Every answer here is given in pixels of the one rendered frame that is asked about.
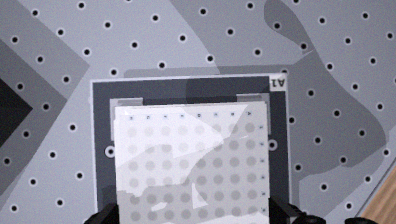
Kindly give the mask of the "white multi-well plate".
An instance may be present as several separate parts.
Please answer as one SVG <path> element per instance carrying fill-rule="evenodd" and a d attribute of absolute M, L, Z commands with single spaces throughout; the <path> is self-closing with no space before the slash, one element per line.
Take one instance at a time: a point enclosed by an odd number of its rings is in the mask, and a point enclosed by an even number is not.
<path fill-rule="evenodd" d="M 120 224 L 269 224 L 265 101 L 115 107 Z"/>

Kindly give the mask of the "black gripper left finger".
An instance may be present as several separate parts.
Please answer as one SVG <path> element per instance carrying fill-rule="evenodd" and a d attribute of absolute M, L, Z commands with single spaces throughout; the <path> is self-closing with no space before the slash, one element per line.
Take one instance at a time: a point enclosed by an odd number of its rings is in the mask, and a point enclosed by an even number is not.
<path fill-rule="evenodd" d="M 84 224 L 120 224 L 119 205 L 108 203 L 101 212 L 91 215 Z"/>

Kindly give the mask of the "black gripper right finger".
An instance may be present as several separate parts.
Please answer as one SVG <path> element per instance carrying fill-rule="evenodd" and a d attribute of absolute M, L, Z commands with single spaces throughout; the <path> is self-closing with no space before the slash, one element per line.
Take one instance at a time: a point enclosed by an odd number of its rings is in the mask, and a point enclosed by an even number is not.
<path fill-rule="evenodd" d="M 314 215 L 305 215 L 296 206 L 286 203 L 279 196 L 270 196 L 269 224 L 326 224 L 326 220 Z M 348 218 L 344 224 L 378 224 L 363 217 Z"/>

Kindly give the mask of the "white real-time pcr machine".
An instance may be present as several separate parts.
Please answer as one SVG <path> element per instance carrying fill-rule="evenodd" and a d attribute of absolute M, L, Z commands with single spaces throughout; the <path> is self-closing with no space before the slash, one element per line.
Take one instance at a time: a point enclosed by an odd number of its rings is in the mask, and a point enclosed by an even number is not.
<path fill-rule="evenodd" d="M 32 109 L 0 78 L 0 148 Z"/>

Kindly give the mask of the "grey flat base plate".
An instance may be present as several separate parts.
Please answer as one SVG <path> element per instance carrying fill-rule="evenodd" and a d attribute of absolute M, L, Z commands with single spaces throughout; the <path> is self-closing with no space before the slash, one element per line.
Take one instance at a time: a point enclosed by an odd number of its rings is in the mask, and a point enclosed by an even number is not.
<path fill-rule="evenodd" d="M 0 0 L 0 224 L 95 214 L 90 79 L 286 73 L 292 205 L 344 224 L 396 166 L 396 0 Z"/>

